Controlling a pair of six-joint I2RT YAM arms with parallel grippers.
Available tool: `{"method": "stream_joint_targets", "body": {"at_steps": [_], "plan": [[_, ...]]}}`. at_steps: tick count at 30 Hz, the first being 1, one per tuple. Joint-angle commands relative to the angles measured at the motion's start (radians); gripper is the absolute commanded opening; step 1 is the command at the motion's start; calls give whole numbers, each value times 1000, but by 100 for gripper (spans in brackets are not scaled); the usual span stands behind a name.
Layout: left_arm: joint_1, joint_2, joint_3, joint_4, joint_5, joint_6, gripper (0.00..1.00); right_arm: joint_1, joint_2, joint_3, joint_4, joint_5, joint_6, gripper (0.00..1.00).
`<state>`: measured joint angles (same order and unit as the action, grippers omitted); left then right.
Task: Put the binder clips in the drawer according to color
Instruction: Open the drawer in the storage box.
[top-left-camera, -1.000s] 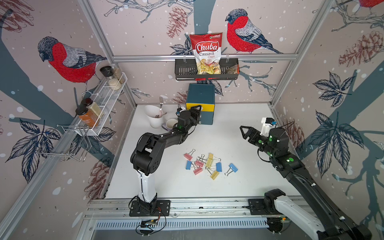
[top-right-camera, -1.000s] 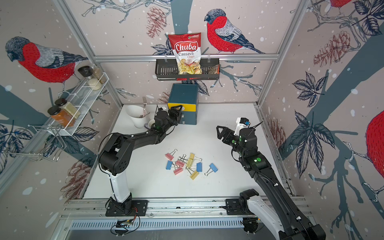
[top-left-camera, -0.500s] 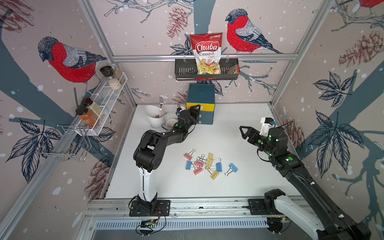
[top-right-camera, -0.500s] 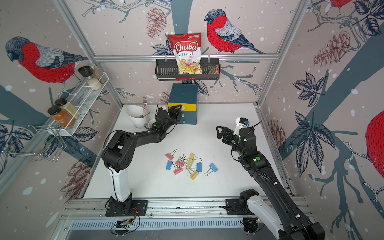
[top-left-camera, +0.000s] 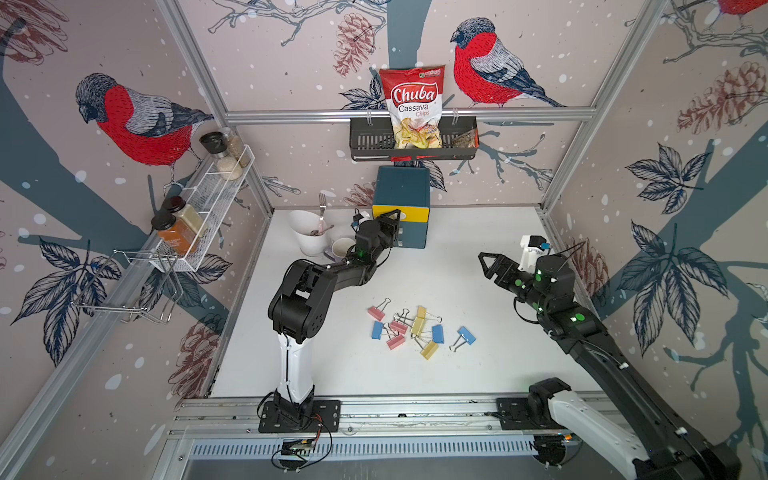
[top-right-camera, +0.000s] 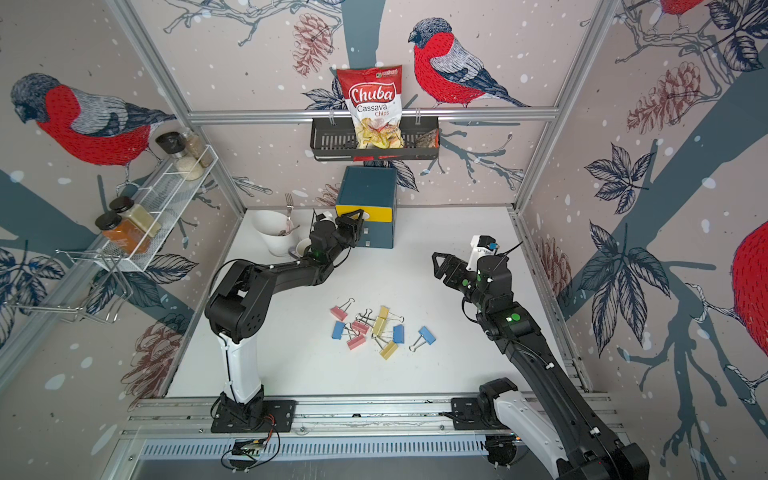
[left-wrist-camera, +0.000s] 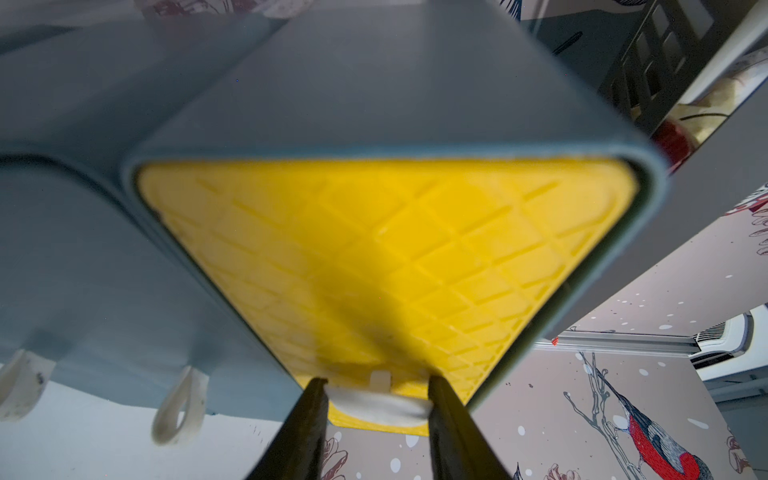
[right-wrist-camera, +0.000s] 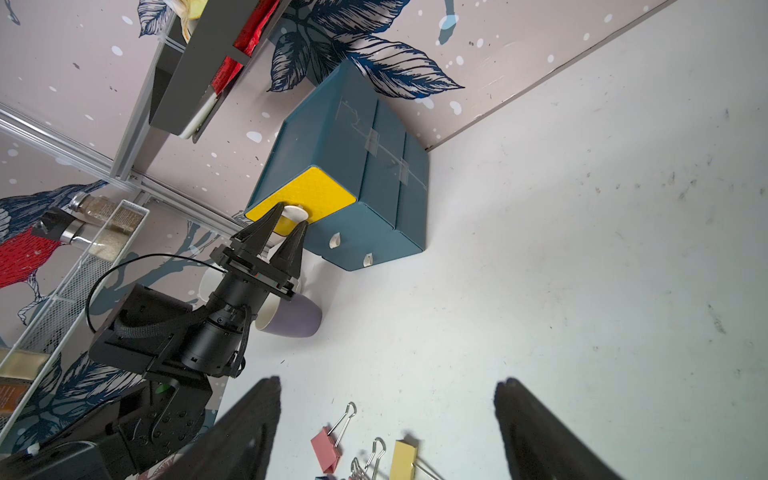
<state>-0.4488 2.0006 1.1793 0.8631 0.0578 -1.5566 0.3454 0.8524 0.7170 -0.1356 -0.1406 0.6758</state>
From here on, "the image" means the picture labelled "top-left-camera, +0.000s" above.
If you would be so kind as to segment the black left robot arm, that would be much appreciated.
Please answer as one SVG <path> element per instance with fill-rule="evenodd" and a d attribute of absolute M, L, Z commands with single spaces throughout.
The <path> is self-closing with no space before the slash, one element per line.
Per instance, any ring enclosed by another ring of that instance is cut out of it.
<path fill-rule="evenodd" d="M 310 340 L 325 323 L 334 293 L 367 284 L 383 264 L 379 257 L 397 245 L 401 217 L 395 209 L 360 223 L 355 244 L 338 262 L 299 259 L 289 265 L 267 310 L 280 337 L 280 377 L 272 394 L 280 416 L 301 427 L 315 418 Z"/>

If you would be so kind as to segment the teal drawer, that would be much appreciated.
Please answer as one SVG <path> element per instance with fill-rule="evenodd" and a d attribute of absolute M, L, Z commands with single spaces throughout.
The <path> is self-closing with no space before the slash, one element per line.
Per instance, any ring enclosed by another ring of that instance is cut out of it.
<path fill-rule="evenodd" d="M 428 232 L 428 223 L 420 222 L 400 222 L 398 229 L 398 239 L 403 242 L 425 240 Z"/>

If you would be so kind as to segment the teal drawer cabinet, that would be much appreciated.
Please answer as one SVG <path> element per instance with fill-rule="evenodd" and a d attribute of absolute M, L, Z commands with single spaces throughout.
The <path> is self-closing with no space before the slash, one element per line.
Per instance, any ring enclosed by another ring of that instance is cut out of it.
<path fill-rule="evenodd" d="M 374 205 L 429 207 L 430 174 L 421 167 L 381 166 L 378 169 L 373 196 Z M 415 242 L 398 239 L 398 247 L 424 249 L 425 240 Z"/>

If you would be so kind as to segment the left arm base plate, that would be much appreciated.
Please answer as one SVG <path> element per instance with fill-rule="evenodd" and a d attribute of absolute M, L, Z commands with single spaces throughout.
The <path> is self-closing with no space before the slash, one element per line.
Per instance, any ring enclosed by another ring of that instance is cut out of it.
<path fill-rule="evenodd" d="M 309 433 L 322 430 L 336 433 L 341 406 L 339 400 L 313 400 L 296 406 L 282 398 L 270 399 L 261 408 L 258 432 Z"/>

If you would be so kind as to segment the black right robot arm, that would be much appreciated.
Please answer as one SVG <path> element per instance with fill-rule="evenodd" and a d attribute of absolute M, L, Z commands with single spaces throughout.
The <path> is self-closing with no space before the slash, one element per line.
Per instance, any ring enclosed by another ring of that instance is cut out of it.
<path fill-rule="evenodd" d="M 628 426 L 587 406 L 558 378 L 529 388 L 528 411 L 575 433 L 627 479 L 737 479 L 741 462 L 685 422 L 630 365 L 606 327 L 575 300 L 576 275 L 562 255 L 521 266 L 500 253 L 478 255 L 484 276 L 530 306 L 536 323 L 600 386 Z"/>

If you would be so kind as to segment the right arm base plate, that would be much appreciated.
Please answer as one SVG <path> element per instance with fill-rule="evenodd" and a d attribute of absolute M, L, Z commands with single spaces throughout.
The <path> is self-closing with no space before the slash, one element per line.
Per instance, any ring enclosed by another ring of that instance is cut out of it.
<path fill-rule="evenodd" d="M 533 397 L 495 399 L 496 413 L 503 430 L 566 430 L 551 415 L 546 400 Z"/>

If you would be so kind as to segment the blue binder clip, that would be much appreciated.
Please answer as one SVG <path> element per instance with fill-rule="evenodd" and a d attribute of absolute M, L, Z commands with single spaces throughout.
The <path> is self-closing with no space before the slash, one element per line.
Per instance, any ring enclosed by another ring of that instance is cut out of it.
<path fill-rule="evenodd" d="M 380 340 L 384 332 L 384 324 L 379 321 L 373 323 L 371 338 L 374 340 Z"/>
<path fill-rule="evenodd" d="M 458 337 L 449 346 L 451 352 L 456 352 L 459 348 L 465 345 L 472 345 L 476 341 L 476 337 L 464 326 L 457 330 Z"/>
<path fill-rule="evenodd" d="M 431 327 L 431 341 L 438 345 L 444 343 L 444 329 L 442 324 L 435 324 Z"/>

